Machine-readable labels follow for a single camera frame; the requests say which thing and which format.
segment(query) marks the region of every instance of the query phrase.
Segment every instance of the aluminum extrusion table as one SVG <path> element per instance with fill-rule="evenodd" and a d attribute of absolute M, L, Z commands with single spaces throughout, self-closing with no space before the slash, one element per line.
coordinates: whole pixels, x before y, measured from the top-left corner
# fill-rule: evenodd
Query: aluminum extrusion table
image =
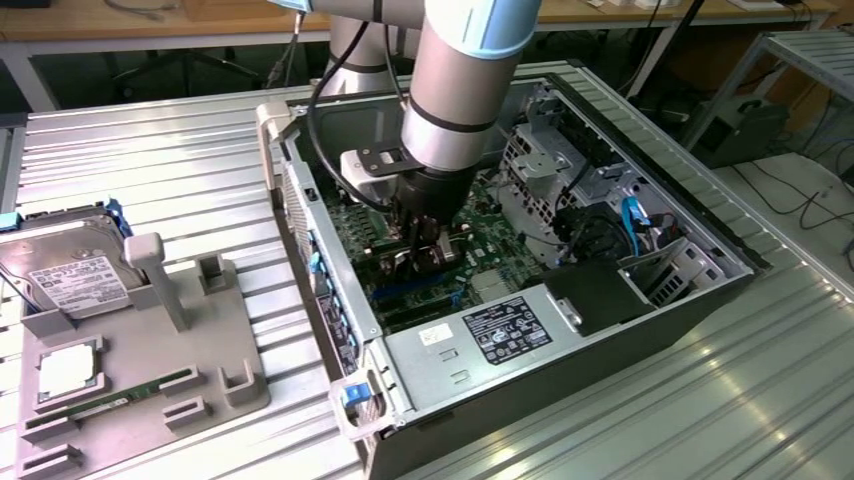
<path fill-rule="evenodd" d="M 852 289 L 784 244 L 749 204 L 585 70 L 554 71 L 730 225 L 774 270 L 661 354 L 407 476 L 469 478 L 842 478 L 854 472 Z M 306 90 L 31 116 L 18 203 L 36 211 L 120 196 L 159 230 L 170 268 L 208 251 L 238 262 L 272 393 L 270 407 L 92 478 L 357 479 L 329 381 L 264 203 L 256 105 Z M 20 300 L 0 308 L 0 479 L 18 402 Z"/>

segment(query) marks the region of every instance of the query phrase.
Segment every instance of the circuit board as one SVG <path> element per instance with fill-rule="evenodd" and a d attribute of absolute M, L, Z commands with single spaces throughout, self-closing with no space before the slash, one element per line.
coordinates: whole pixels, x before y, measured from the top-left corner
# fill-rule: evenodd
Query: circuit board
<path fill-rule="evenodd" d="M 471 232 L 463 266 L 446 272 L 422 288 L 378 302 L 374 300 L 377 285 L 357 269 L 366 297 L 387 333 L 489 301 L 490 298 L 485 299 L 473 288 L 471 281 L 477 275 L 494 273 L 501 278 L 502 286 L 513 293 L 522 289 L 534 275 L 545 271 L 546 267 L 525 242 L 518 240 L 518 233 L 494 206 L 489 184 L 481 180 L 473 186 L 469 203 L 457 219 L 458 224 L 469 224 Z M 385 216 L 366 206 L 329 205 L 329 211 L 354 265 L 369 257 L 369 249 L 399 243 Z"/>

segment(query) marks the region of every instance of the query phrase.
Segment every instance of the white sticker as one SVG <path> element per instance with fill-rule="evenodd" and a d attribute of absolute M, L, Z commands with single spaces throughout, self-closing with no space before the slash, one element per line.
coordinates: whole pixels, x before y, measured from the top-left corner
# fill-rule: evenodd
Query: white sticker
<path fill-rule="evenodd" d="M 30 272 L 30 276 L 64 312 L 96 307 L 128 296 L 107 257 L 46 268 Z"/>
<path fill-rule="evenodd" d="M 430 327 L 421 332 L 418 335 L 422 337 L 422 343 L 426 347 L 433 345 L 434 343 L 439 343 L 442 340 L 447 340 L 454 336 L 451 332 L 451 327 L 449 327 L 447 323 L 442 323 L 435 327 Z"/>

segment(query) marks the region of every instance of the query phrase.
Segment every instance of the wooden table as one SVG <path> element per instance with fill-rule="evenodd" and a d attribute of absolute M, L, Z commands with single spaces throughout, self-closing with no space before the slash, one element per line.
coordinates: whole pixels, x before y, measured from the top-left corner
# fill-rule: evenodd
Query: wooden table
<path fill-rule="evenodd" d="M 651 66 L 673 38 L 690 0 L 675 8 L 658 11 L 653 26 L 665 30 L 641 70 L 633 91 L 643 84 Z M 821 25 L 837 7 L 826 0 L 808 0 Z M 194 22 L 183 9 L 162 12 L 164 20 L 108 8 L 102 0 L 54 0 L 47 9 L 0 9 L 0 59 L 15 78 L 34 111 L 56 109 L 50 90 L 32 66 L 36 55 L 67 53 L 168 50 L 262 44 L 284 44 L 291 39 L 294 14 L 248 20 Z M 594 8 L 582 0 L 543 0 L 541 31 L 641 28 L 653 11 L 606 3 Z M 694 25 L 792 22 L 792 12 L 747 12 L 727 0 L 706 0 Z M 300 41 L 329 40 L 329 16 L 312 14 L 306 19 Z"/>

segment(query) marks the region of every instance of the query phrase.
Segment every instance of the warning label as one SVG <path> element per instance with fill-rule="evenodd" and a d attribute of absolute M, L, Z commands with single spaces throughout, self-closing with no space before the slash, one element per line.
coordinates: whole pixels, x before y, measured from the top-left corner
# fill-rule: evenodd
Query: warning label
<path fill-rule="evenodd" d="M 107 257 L 30 272 L 56 307 L 67 313 L 127 298 L 128 292 Z"/>
<path fill-rule="evenodd" d="M 551 343 L 543 324 L 522 297 L 466 315 L 463 321 L 493 365 Z"/>

